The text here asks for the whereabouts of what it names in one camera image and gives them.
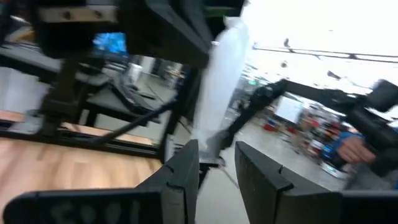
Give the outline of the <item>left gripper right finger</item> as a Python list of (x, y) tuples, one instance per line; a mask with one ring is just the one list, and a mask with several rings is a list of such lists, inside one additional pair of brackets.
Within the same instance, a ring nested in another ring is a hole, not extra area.
[(250, 223), (341, 222), (338, 192), (296, 174), (245, 142), (236, 142), (235, 165)]

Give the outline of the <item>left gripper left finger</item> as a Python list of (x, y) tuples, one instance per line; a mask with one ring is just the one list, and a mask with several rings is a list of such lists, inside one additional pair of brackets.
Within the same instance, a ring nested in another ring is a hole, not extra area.
[(190, 140), (136, 187), (135, 222), (195, 224), (199, 184), (198, 141)]

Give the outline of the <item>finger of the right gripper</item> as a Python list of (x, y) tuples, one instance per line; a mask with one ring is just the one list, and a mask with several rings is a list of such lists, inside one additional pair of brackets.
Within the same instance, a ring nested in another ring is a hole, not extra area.
[(239, 17), (246, 0), (202, 0), (199, 12), (205, 18)]
[(119, 24), (127, 51), (205, 67), (212, 35), (204, 9), (198, 0), (121, 0)]

